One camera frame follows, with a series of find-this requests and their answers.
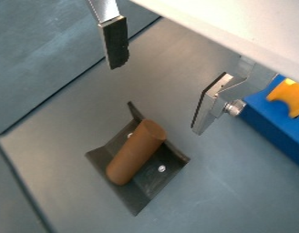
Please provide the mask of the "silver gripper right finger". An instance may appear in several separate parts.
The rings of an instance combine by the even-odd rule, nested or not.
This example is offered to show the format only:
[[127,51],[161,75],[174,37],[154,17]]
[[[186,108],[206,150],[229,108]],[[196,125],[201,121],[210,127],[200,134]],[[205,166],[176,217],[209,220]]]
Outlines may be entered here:
[[255,62],[241,56],[232,74],[222,72],[200,94],[190,128],[200,136],[222,113],[236,116],[244,103],[241,98],[255,91],[249,83]]

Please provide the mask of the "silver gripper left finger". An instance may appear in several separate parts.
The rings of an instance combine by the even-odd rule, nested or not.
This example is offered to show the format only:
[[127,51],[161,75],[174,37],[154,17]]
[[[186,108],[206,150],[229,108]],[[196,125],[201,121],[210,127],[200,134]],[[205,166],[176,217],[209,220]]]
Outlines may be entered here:
[[115,69],[129,59],[126,18],[118,12],[115,0],[85,1],[99,28],[107,66],[110,69]]

